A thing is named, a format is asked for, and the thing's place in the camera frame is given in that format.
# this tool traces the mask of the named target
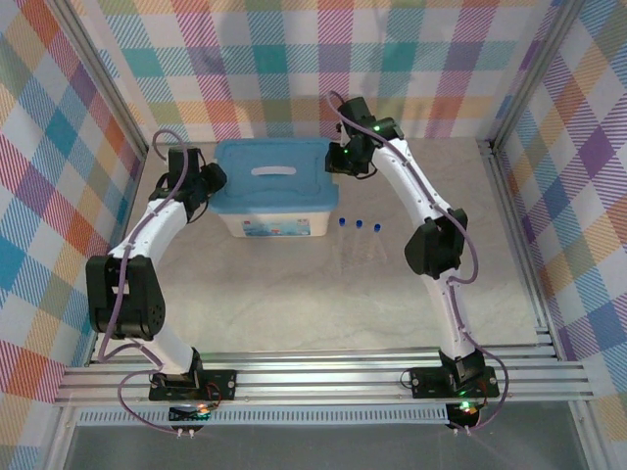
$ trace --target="plaid fabric backdrop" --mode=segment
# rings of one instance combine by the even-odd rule
[[[548,23],[532,43],[527,22],[549,2],[73,3],[146,135],[167,126],[202,142],[334,136],[319,98],[330,89],[363,95],[409,137],[474,136],[506,95],[506,71],[520,69],[518,83],[526,73],[524,54],[512,57],[521,39],[536,50]]]
[[[497,112],[496,118],[492,122],[490,132],[487,136],[488,140],[494,140],[494,138],[497,136],[497,132],[499,132],[499,129],[501,128],[501,125],[503,124],[503,121],[511,107],[511,101],[513,100],[514,96],[516,96],[516,93],[518,93],[518,91],[520,90],[522,82],[526,78],[529,69],[534,64],[536,58],[538,57],[538,54],[542,51],[547,33],[551,29],[551,25],[553,24],[553,21],[557,16],[557,13],[559,12],[559,8],[563,3],[564,0],[553,0],[551,2],[551,6],[547,10],[547,13],[543,18],[540,27],[536,31],[536,34],[533,37],[533,41],[531,41],[531,45],[529,46],[529,49],[527,50],[524,59],[520,63],[520,67],[518,68],[516,77],[511,82],[511,85],[507,90],[507,94],[501,102],[501,105],[499,106],[499,111]]]
[[[44,0],[0,6],[0,468],[34,465],[139,168]]]
[[[625,0],[586,2],[506,164],[566,355],[586,364],[627,465]]]

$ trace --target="storage box lid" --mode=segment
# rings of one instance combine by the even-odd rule
[[[217,144],[226,185],[210,198],[217,213],[326,212],[338,187],[324,171],[328,139],[243,139]]]

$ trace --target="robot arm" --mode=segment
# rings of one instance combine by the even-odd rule
[[[363,98],[343,102],[337,114],[342,120],[337,127],[341,139],[339,144],[329,145],[326,170],[359,177],[372,174],[369,169],[373,165],[390,182],[410,215],[415,232],[405,247],[406,260],[414,273],[423,276],[440,325],[442,369],[435,375],[445,378],[452,396],[464,395],[479,381],[490,382],[494,369],[486,367],[483,353],[468,340],[459,284],[451,282],[458,279],[464,243],[456,224],[465,229],[465,212],[453,210],[433,189],[393,119],[377,120]]]
[[[159,360],[161,373],[155,380],[197,387],[195,371],[200,357],[183,343],[165,323],[166,305],[155,269],[174,236],[215,191],[226,183],[226,175],[217,164],[200,166],[199,149],[188,149],[188,169],[183,184],[173,197],[156,212],[173,190],[183,169],[184,156],[179,148],[169,149],[169,172],[164,174],[150,196],[150,202],[138,225],[145,223],[128,254],[125,287],[121,310],[113,339],[129,340],[137,345],[149,345]],[[124,251],[130,235],[105,257],[92,257],[86,265],[87,296],[92,328],[105,333],[111,320],[121,272]]]
[[[454,211],[435,192],[411,155],[401,129],[392,119],[376,120],[363,98],[344,103],[339,112],[351,122],[372,129],[396,150],[345,123],[338,126],[342,133],[340,143],[329,146],[326,170],[358,176],[368,174],[370,166],[374,165],[405,205],[415,230],[405,247],[406,259],[413,272],[427,276],[424,280],[441,331],[442,367],[423,371],[427,375],[419,376],[418,382],[435,384],[429,386],[426,393],[433,394],[437,388],[440,395],[426,395],[429,398],[463,396],[476,389],[477,381],[487,378],[491,382],[494,377],[494,369],[485,366],[482,352],[460,331],[460,324],[467,324],[466,312],[459,285],[450,282],[452,276],[458,276],[463,249],[463,237],[451,219],[465,229],[466,215],[463,210]],[[124,290],[121,314],[112,336],[117,340],[130,339],[140,345],[149,345],[150,351],[161,362],[160,373],[154,374],[152,379],[150,400],[205,400],[207,384],[220,378],[208,377],[207,374],[216,372],[204,370],[196,350],[183,343],[165,324],[166,306],[155,272],[176,233],[226,182],[226,176],[216,164],[199,167],[198,149],[188,152],[190,169],[179,194],[146,223],[131,247],[125,277],[127,291]],[[167,180],[168,187],[161,188],[158,184],[142,220],[154,212],[178,181],[182,158],[180,150],[170,149],[169,173],[160,180],[162,184]],[[112,317],[121,261],[127,245],[128,239],[106,257],[92,257],[86,266],[91,325],[100,333],[107,330]],[[234,383],[235,371],[219,371],[219,374],[222,380],[225,376],[227,384]],[[412,391],[415,398],[420,398],[420,392]]]
[[[422,170],[413,159],[408,142],[406,140],[395,139],[391,143],[406,156],[407,162],[409,162],[408,165],[411,165],[418,172],[426,188],[431,191],[432,196],[438,202],[438,205],[445,211],[450,210],[451,206],[433,190],[431,183],[428,182]],[[414,230],[422,226],[425,220],[437,220],[442,217],[439,212],[433,209],[433,206],[423,194],[422,189],[410,176],[407,165],[399,162],[399,158],[393,152],[386,147],[376,149],[372,156],[372,164],[379,172],[383,173],[396,191],[410,215]],[[441,335],[440,350],[449,358],[466,357],[474,352],[474,347],[468,343],[457,327],[453,306],[451,304],[451,293],[447,284],[447,279],[451,274],[457,276],[458,270],[452,267],[450,270],[446,270],[442,272],[441,275],[438,275],[437,279],[426,277],[424,281],[431,301],[438,312],[437,318]],[[457,290],[456,300],[459,314],[464,323],[467,324],[465,321],[466,312],[459,287],[454,286],[454,288]]]

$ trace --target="blue plastic storage box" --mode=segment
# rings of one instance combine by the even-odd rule
[[[339,192],[324,171],[328,139],[220,142],[216,160],[226,185],[209,207],[235,237],[320,236]]]

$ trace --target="beige floor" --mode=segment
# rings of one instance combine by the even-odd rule
[[[534,343],[531,305],[474,140],[415,140],[410,146],[434,187],[468,214],[480,275],[464,297],[476,339]],[[203,148],[209,158],[214,146]],[[165,170],[149,157],[132,224]],[[340,188],[340,206],[323,238],[235,239],[213,213],[185,227],[158,268],[167,322],[181,339],[203,353],[437,346],[435,312],[404,259],[412,230],[394,190],[381,175],[364,182],[341,177]],[[382,224],[385,262],[338,270],[340,216]],[[468,272],[468,250],[462,267]]]

